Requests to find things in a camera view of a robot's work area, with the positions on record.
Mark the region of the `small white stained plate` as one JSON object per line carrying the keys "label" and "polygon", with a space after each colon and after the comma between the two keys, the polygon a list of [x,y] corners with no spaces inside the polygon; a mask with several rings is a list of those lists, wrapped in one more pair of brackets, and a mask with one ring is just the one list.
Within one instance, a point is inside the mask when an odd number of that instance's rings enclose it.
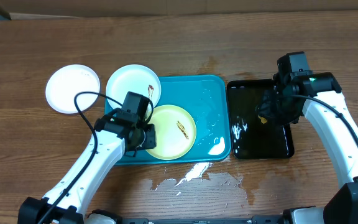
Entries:
{"label": "small white stained plate", "polygon": [[131,64],[117,69],[106,85],[106,95],[120,103],[129,91],[146,96],[156,106],[162,87],[157,74],[149,67]]}

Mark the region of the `yellow plate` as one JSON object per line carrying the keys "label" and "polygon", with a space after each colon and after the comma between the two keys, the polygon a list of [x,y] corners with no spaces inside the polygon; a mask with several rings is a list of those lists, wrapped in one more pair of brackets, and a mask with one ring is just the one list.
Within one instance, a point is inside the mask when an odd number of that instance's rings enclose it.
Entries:
{"label": "yellow plate", "polygon": [[178,159],[195,143],[194,119],[189,112],[179,106],[156,107],[150,122],[155,125],[156,146],[146,151],[154,158],[165,161]]}

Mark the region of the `yellow green sponge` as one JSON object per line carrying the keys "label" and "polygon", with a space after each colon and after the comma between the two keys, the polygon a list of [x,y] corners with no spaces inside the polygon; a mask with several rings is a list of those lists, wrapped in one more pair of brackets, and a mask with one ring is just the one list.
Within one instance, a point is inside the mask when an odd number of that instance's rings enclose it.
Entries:
{"label": "yellow green sponge", "polygon": [[258,118],[260,119],[260,122],[261,122],[262,124],[265,124],[265,123],[268,122],[268,120],[267,120],[266,118],[264,118],[264,117],[258,116]]}

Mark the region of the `large white plate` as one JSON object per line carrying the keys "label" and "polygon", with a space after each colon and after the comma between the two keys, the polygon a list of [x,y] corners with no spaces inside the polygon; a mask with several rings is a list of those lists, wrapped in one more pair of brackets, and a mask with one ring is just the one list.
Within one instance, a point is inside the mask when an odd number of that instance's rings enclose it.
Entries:
{"label": "large white plate", "polygon": [[51,108],[59,113],[75,114],[74,97],[84,91],[99,93],[98,75],[91,68],[72,64],[58,69],[48,80],[45,97]]}

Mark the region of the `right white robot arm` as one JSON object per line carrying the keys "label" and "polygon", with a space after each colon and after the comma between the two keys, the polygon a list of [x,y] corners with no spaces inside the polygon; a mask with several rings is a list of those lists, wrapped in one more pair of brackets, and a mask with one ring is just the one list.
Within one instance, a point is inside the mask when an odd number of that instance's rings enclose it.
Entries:
{"label": "right white robot arm", "polygon": [[332,73],[315,73],[304,52],[277,61],[272,113],[283,124],[303,116],[317,132],[333,164],[338,192],[323,207],[294,208],[290,223],[358,223],[358,127]]}

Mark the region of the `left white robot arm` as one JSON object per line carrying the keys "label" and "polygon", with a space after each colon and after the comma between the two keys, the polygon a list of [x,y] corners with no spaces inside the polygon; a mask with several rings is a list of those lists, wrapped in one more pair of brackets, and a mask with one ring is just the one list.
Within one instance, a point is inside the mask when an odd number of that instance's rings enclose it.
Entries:
{"label": "left white robot arm", "polygon": [[91,139],[61,181],[41,199],[26,198],[18,223],[84,223],[85,213],[114,164],[157,145],[152,101],[128,92],[117,108],[89,124]]}

